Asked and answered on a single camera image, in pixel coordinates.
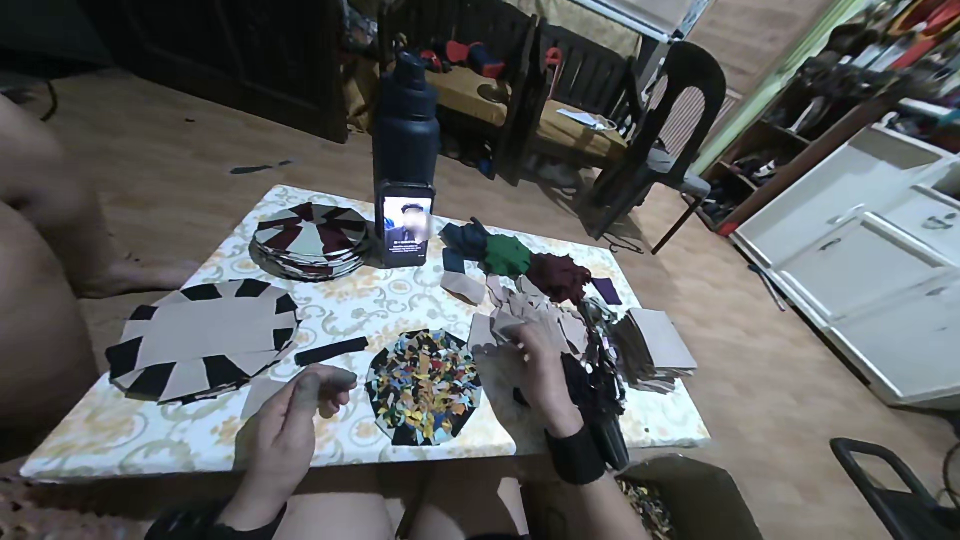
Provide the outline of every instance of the man on phone screen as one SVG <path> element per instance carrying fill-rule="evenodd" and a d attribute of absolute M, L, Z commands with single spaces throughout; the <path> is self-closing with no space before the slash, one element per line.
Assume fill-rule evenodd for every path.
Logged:
<path fill-rule="evenodd" d="M 384 233 L 387 249 L 394 253 L 410 253 L 420 248 L 427 240 L 427 219 L 423 207 L 416 203 L 403 205 L 403 225 Z"/>

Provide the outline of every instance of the drawer handle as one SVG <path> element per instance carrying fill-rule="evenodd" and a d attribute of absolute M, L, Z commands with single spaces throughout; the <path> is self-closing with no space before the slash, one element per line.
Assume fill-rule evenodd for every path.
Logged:
<path fill-rule="evenodd" d="M 859 212 L 860 209 L 862 209 L 862 208 L 864 208 L 864 207 L 866 207 L 866 206 L 867 206 L 867 205 L 860 204 L 860 205 L 857 205 L 857 206 L 855 206 L 855 207 L 853 207 L 853 208 L 851 208 L 851 209 L 848 209 L 847 211 L 843 212 L 842 214 L 828 219 L 828 220 L 827 220 L 827 225 L 836 225 L 837 223 L 840 223 L 841 221 L 847 221 L 848 219 L 850 219 L 851 217 L 853 217 L 854 214 L 856 214 L 857 212 Z"/>
<path fill-rule="evenodd" d="M 828 248 L 839 244 L 842 240 L 843 240 L 843 238 L 834 238 L 834 239 L 832 239 L 830 242 L 827 242 L 826 244 L 824 244 L 824 245 L 820 248 L 820 251 L 826 251 Z"/>
<path fill-rule="evenodd" d="M 923 225 L 924 229 L 930 231 L 945 231 L 947 229 L 952 229 L 953 224 L 947 223 L 946 221 L 940 219 L 939 217 L 930 216 L 926 218 L 926 221 Z"/>

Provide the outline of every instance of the smartphone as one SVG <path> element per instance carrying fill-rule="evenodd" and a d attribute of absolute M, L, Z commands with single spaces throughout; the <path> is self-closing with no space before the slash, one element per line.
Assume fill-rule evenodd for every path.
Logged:
<path fill-rule="evenodd" d="M 387 268 L 423 266 L 432 230 L 432 185 L 384 183 L 376 194 L 376 233 Z"/>

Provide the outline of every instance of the black plastic chair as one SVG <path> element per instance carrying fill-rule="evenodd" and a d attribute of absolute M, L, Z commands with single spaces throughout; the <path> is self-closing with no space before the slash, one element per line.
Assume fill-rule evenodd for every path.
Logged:
<path fill-rule="evenodd" d="M 960 531 L 960 511 L 937 504 L 913 471 L 896 454 L 876 444 L 845 438 L 831 439 L 830 448 L 864 499 L 876 512 L 876 516 L 896 540 L 957 538 L 957 531 Z M 853 459 L 854 454 L 875 455 L 886 461 L 910 489 L 910 493 L 875 486 Z"/>
<path fill-rule="evenodd" d="M 657 108 L 647 113 L 639 134 L 627 149 L 624 158 L 613 167 L 604 169 L 600 178 L 582 200 L 596 207 L 610 207 L 600 220 L 589 227 L 590 236 L 599 239 L 620 217 L 633 207 L 643 204 L 653 184 L 664 184 L 693 198 L 690 208 L 663 237 L 654 255 L 673 237 L 690 215 L 703 204 L 710 193 L 710 184 L 688 172 L 690 164 L 700 152 L 713 121 L 723 107 L 727 94 L 727 79 L 717 60 L 693 43 L 681 41 L 670 46 L 660 77 L 667 78 L 666 91 Z M 704 111 L 693 134 L 677 158 L 654 148 L 663 125 L 677 99 L 687 88 L 699 88 L 704 95 Z"/>

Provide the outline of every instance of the water bottle cap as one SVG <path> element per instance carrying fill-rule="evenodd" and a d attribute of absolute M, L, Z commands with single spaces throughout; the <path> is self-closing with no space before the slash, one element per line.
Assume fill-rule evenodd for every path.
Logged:
<path fill-rule="evenodd" d="M 419 58 L 404 51 L 396 56 L 394 81 L 400 86 L 413 90 L 426 88 L 426 66 Z"/>

